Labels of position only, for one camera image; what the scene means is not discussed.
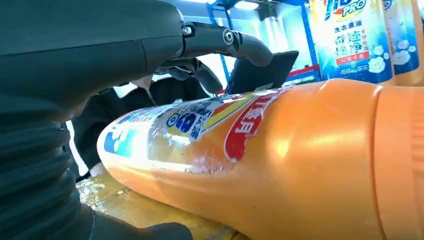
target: wooden table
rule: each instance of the wooden table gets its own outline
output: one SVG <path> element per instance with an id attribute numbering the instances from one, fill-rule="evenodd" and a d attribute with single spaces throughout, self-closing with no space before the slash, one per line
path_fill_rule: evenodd
<path id="1" fill-rule="evenodd" d="M 81 181 L 76 187 L 82 203 L 138 228 L 177 222 L 187 226 L 195 240 L 249 240 L 230 227 L 142 196 L 108 173 Z"/>

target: bottle label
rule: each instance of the bottle label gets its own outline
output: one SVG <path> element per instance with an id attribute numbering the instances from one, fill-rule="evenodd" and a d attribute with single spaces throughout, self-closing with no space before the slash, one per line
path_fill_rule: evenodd
<path id="1" fill-rule="evenodd" d="M 100 159 L 139 169 L 213 173 L 245 155 L 264 111 L 289 87 L 143 108 L 100 134 Z"/>
<path id="2" fill-rule="evenodd" d="M 391 60 L 395 74 L 404 74 L 420 65 L 411 0 L 383 0 Z"/>
<path id="3" fill-rule="evenodd" d="M 393 77 L 380 1 L 314 0 L 311 8 L 323 80 L 381 83 Z"/>

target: laptop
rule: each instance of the laptop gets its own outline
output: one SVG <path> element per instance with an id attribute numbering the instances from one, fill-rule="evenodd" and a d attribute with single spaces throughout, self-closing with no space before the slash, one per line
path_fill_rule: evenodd
<path id="1" fill-rule="evenodd" d="M 275 53 L 267 66 L 255 66 L 247 59 L 237 59 L 225 90 L 226 94 L 242 94 L 281 88 L 298 58 L 298 51 Z"/>

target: laundry detergent bottle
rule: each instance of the laundry detergent bottle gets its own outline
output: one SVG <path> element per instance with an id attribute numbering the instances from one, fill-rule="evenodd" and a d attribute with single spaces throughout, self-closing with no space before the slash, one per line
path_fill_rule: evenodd
<path id="1" fill-rule="evenodd" d="M 224 95 L 124 115 L 97 150 L 132 190 L 252 240 L 424 240 L 423 102 L 348 79 Z"/>
<path id="2" fill-rule="evenodd" d="M 310 7 L 323 80 L 396 84 L 381 0 L 311 0 Z"/>
<path id="3" fill-rule="evenodd" d="M 416 0 L 383 0 L 396 83 L 424 86 L 424 36 Z"/>

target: metal screw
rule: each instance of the metal screw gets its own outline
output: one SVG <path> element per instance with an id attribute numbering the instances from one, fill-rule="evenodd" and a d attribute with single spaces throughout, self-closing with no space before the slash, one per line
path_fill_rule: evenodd
<path id="1" fill-rule="evenodd" d="M 192 34 L 192 28 L 190 26 L 184 26 L 182 28 L 182 34 L 186 36 Z"/>
<path id="2" fill-rule="evenodd" d="M 226 44 L 230 45 L 233 43 L 234 38 L 233 38 L 233 33 L 231 32 L 231 30 L 225 29 L 222 35 Z"/>

